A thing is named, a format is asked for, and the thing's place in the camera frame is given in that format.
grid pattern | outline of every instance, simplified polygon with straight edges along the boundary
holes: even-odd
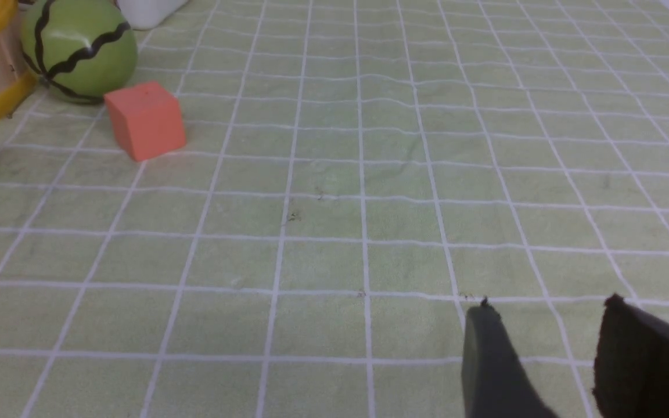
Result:
[[[0,123],[0,417],[457,416],[489,296],[564,416],[602,301],[669,320],[669,10],[645,0],[193,0],[104,108]]]

orange block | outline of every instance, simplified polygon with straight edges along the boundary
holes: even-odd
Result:
[[[105,95],[115,140],[135,161],[156,158],[186,143],[180,102],[158,82]]]

toy watermelon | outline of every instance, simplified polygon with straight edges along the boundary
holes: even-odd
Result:
[[[75,103],[100,103],[124,87],[138,61],[135,34],[109,0],[37,0],[21,40],[30,71]]]

